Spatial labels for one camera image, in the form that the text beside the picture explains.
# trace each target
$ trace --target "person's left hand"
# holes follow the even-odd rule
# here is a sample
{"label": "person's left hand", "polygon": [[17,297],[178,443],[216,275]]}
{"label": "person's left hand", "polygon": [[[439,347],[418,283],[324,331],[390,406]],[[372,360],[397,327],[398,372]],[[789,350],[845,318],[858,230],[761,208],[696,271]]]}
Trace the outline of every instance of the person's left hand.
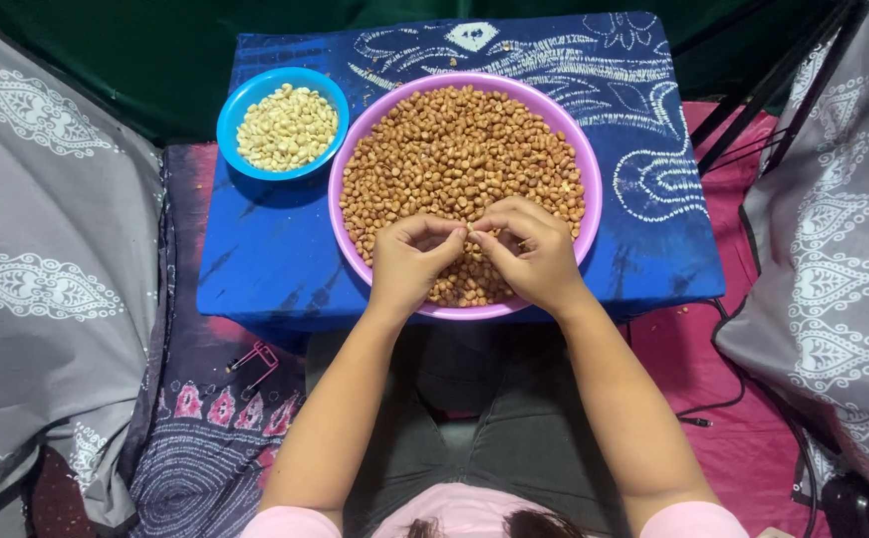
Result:
{"label": "person's left hand", "polygon": [[464,253],[463,222],[415,214],[375,239],[369,308],[407,320],[428,298],[438,274]]}

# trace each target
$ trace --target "purple bowl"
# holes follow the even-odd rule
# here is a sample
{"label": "purple bowl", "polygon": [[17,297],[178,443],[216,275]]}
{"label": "purple bowl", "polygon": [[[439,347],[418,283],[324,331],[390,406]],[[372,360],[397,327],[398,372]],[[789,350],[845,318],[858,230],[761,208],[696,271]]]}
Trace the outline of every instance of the purple bowl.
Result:
{"label": "purple bowl", "polygon": [[[448,86],[460,88],[469,84],[475,90],[507,92],[511,99],[526,104],[531,112],[543,116],[544,122],[550,126],[551,130],[563,131],[566,141],[574,147],[576,152],[577,168],[581,170],[581,184],[584,185],[584,201],[587,203],[584,217],[581,219],[581,234],[574,241],[574,257],[578,264],[584,260],[590,246],[594,243],[604,202],[601,171],[597,166],[594,150],[590,147],[590,140],[587,140],[584,131],[570,114],[541,91],[517,80],[472,72],[431,75],[398,86],[369,106],[368,110],[359,116],[348,129],[345,143],[338,150],[335,155],[335,162],[331,166],[331,175],[328,179],[328,214],[331,217],[331,227],[335,231],[335,239],[338,240],[338,245],[342,248],[342,253],[348,263],[369,285],[371,285],[371,268],[365,264],[362,257],[358,256],[355,245],[351,239],[348,239],[348,233],[345,232],[345,218],[342,216],[342,209],[338,207],[339,194],[341,194],[344,185],[345,165],[354,154],[358,140],[368,136],[371,133],[371,127],[378,124],[380,118],[394,108],[399,101],[408,98],[414,92],[424,93]],[[418,313],[442,320],[487,320],[517,312],[529,305],[527,300],[519,297],[499,304],[469,306],[467,308],[451,308],[425,302],[418,308]]]}

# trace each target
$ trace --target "blue bowl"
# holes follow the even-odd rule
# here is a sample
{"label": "blue bowl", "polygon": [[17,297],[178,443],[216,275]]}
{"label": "blue bowl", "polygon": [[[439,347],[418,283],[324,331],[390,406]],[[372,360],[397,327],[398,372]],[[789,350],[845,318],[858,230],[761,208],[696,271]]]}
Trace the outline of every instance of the blue bowl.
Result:
{"label": "blue bowl", "polygon": [[[295,88],[318,90],[319,95],[338,112],[338,132],[335,134],[335,140],[332,140],[328,149],[319,155],[318,159],[287,172],[270,172],[250,165],[245,157],[238,154],[237,128],[245,123],[245,114],[249,106],[258,104],[262,99],[272,95],[274,90],[280,88],[285,82]],[[335,152],[342,146],[347,132],[348,102],[345,100],[342,88],[317,71],[301,67],[283,67],[252,77],[232,92],[218,114],[215,137],[218,139],[218,149],[222,152],[222,156],[236,170],[249,177],[265,181],[287,181],[308,177],[331,161]]]}

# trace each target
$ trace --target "green fabric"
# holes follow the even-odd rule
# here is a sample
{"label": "green fabric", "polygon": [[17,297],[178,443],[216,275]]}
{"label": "green fabric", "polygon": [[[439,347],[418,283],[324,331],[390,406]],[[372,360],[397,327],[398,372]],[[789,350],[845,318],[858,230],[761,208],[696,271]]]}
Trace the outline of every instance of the green fabric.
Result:
{"label": "green fabric", "polygon": [[[0,30],[162,145],[213,140],[239,32],[305,33],[464,17],[648,10],[671,44],[749,0],[0,0]],[[778,0],[675,58],[685,100],[726,94],[772,64],[828,0]]]}

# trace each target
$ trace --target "pink shirt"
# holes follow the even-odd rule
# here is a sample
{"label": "pink shirt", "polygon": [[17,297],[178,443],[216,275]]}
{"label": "pink shirt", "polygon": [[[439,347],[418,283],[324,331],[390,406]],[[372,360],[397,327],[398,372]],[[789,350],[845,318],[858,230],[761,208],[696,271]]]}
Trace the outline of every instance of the pink shirt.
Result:
{"label": "pink shirt", "polygon": [[[504,516],[521,509],[546,511],[519,497],[463,483],[425,490],[381,522],[372,538],[403,538],[415,519],[436,518],[450,538],[502,538]],[[269,508],[253,518],[241,538],[342,538],[320,512],[307,508]],[[640,538],[749,538],[726,508],[712,503],[679,503],[657,512]]]}

